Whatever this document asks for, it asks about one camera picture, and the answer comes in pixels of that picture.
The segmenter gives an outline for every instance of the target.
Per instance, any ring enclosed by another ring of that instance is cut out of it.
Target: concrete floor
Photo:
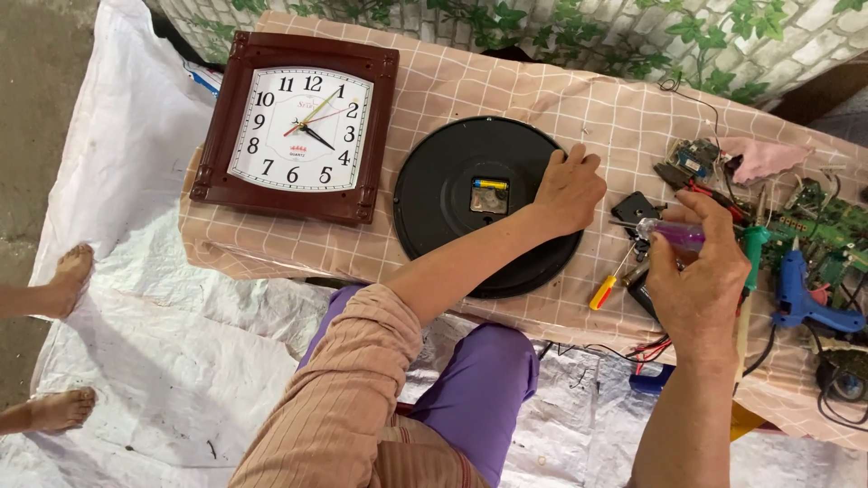
[[[93,46],[98,0],[0,0],[0,269],[25,286]],[[0,409],[29,396],[48,323],[0,320]]]

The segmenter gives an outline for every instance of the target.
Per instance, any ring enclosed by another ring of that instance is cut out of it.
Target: beige striped shirt
[[[394,414],[421,330],[389,288],[356,293],[290,378],[229,486],[487,487],[439,434]]]

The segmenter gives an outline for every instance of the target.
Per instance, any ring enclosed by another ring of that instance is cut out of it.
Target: plaid tablecloth
[[[352,228],[192,203],[187,192],[201,156],[197,151],[187,170],[179,221],[190,263],[238,279],[328,275],[380,281],[407,262],[392,228],[391,191],[408,151],[447,122],[472,115],[502,115],[539,128],[565,148],[575,142],[587,144],[602,157],[600,173],[608,192],[575,257],[549,284],[507,300],[463,300],[454,311],[494,320],[536,338],[579,345],[602,343],[625,352],[660,336],[659,326],[622,287],[613,291],[600,311],[590,311],[587,304],[595,287],[628,251],[623,230],[607,223],[612,206],[635,190],[652,201],[674,201],[673,193],[651,167],[675,139],[713,135],[715,116],[709,107],[653,84],[546,64],[502,61],[343,23],[267,12],[257,29],[401,51],[374,221]],[[680,88],[680,92],[699,97],[719,111],[718,136],[816,148],[806,167],[798,168],[803,175],[822,179],[817,168],[828,163],[845,165],[839,173],[841,198],[854,201],[858,189],[868,183],[868,171],[860,164],[868,159],[868,149],[690,88]],[[775,200],[779,203],[788,192],[780,192],[782,185],[778,188]],[[753,301],[748,362],[766,344],[771,298],[766,288]],[[780,331],[771,356],[745,379],[736,399],[791,435],[811,435],[868,450],[868,433],[827,423],[819,416],[813,377],[816,360],[801,347],[805,341],[806,331],[801,327]],[[844,406],[838,411],[859,417]]]

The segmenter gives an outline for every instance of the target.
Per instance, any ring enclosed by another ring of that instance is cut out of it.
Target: pliers
[[[670,188],[675,191],[686,189],[687,191],[702,193],[712,197],[714,201],[718,202],[723,208],[729,210],[729,213],[733,215],[734,222],[742,226],[751,223],[753,220],[748,212],[736,205],[721,192],[697,182],[694,177],[671,164],[655,164],[654,171],[660,175],[660,178],[662,178]]]

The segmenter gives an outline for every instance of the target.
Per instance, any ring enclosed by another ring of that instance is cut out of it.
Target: yellow screwdriver
[[[608,295],[612,293],[612,287],[618,281],[615,276],[621,271],[621,267],[624,266],[624,263],[627,262],[627,258],[633,253],[633,248],[636,247],[636,243],[633,243],[633,246],[630,247],[630,250],[627,251],[627,255],[624,256],[624,259],[621,260],[621,264],[618,265],[618,268],[614,273],[610,274],[608,278],[600,285],[600,288],[597,290],[597,293],[594,295],[594,298],[591,299],[591,302],[588,305],[591,307],[591,310],[600,310],[603,302],[606,301]]]

